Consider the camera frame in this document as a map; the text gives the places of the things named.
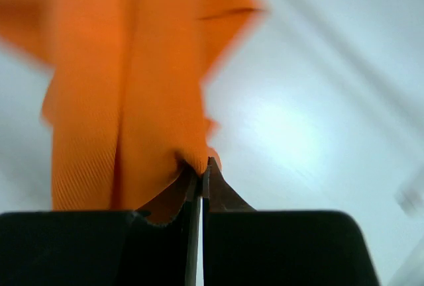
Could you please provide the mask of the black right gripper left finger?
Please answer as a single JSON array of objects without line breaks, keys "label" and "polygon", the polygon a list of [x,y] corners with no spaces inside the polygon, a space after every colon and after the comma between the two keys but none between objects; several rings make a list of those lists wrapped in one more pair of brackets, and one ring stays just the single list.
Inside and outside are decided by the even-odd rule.
[{"label": "black right gripper left finger", "polygon": [[182,204],[169,222],[137,211],[1,215],[2,285],[195,285],[198,178],[185,167],[173,184]]}]

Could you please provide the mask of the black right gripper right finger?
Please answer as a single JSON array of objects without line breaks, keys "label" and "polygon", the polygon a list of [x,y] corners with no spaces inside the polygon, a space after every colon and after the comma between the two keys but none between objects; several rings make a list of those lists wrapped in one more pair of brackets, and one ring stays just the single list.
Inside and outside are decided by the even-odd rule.
[{"label": "black right gripper right finger", "polygon": [[340,211],[258,211],[210,158],[203,175],[206,285],[377,285],[356,221]]}]

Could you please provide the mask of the orange trousers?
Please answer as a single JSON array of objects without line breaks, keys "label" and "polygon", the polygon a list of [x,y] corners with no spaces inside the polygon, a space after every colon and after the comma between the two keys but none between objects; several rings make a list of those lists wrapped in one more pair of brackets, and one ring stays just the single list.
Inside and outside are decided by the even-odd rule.
[{"label": "orange trousers", "polygon": [[258,0],[1,0],[1,38],[54,67],[54,211],[149,211],[170,222],[207,169],[201,84]]}]

